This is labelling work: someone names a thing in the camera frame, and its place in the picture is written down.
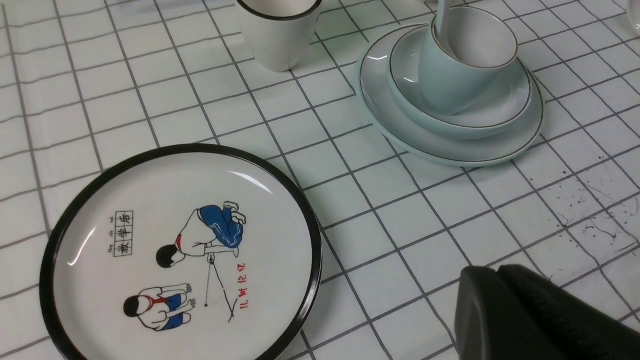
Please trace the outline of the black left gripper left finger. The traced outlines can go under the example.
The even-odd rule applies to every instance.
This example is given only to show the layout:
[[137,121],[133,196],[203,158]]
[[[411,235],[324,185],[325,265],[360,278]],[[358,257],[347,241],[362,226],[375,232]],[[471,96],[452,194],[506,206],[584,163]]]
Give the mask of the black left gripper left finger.
[[498,272],[462,269],[454,332],[461,360],[564,360]]

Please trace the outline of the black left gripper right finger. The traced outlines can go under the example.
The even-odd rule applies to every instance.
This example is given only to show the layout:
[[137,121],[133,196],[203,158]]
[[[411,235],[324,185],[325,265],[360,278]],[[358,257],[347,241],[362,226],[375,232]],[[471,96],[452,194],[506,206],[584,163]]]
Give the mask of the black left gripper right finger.
[[522,265],[498,274],[569,360],[638,360],[639,333]]

